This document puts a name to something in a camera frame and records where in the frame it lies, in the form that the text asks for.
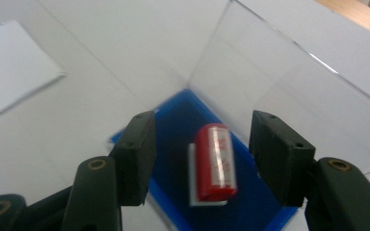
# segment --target blue mat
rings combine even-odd
[[[296,213],[280,207],[234,135],[238,193],[222,207],[189,207],[188,144],[203,125],[220,121],[190,90],[163,103],[155,118],[157,158],[149,191],[179,230],[280,230]]]

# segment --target white paper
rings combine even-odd
[[[64,75],[19,23],[0,25],[0,113]]]

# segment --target red cylinder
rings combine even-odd
[[[229,130],[221,123],[207,124],[198,131],[195,146],[198,200],[229,200],[237,192]]]

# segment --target red object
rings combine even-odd
[[[233,147],[226,126],[202,127],[195,140],[199,201],[229,200],[237,192]]]

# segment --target red battery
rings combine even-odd
[[[200,201],[224,201],[237,192],[233,147],[221,123],[202,127],[195,140],[197,196]]]

